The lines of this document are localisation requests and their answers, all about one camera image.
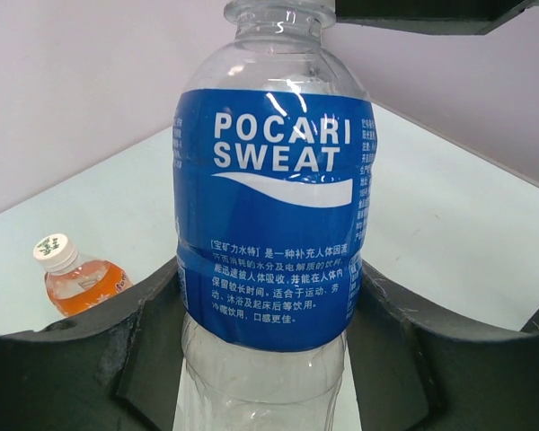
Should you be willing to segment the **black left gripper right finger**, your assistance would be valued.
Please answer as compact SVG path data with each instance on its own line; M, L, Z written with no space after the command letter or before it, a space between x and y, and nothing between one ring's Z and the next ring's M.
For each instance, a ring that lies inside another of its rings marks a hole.
M539 430L539 310L502 329L364 265L348 343L365 430Z

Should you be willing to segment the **blue Pocari Sweat bottle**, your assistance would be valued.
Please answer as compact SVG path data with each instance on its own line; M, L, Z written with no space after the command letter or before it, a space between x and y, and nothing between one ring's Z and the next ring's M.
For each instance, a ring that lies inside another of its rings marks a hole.
M172 125L187 430L329 430L376 124L332 1L231 1Z

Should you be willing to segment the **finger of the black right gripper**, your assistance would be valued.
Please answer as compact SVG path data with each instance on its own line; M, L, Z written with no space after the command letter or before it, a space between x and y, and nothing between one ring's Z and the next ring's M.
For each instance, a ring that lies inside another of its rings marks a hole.
M339 23L424 35L485 35L538 6L526 0L337 0Z

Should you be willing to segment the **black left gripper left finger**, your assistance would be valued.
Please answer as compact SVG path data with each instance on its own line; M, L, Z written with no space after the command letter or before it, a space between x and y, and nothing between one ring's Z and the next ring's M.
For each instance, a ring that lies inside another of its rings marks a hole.
M0 336L0 430L171 430L184 314L172 259L86 312Z

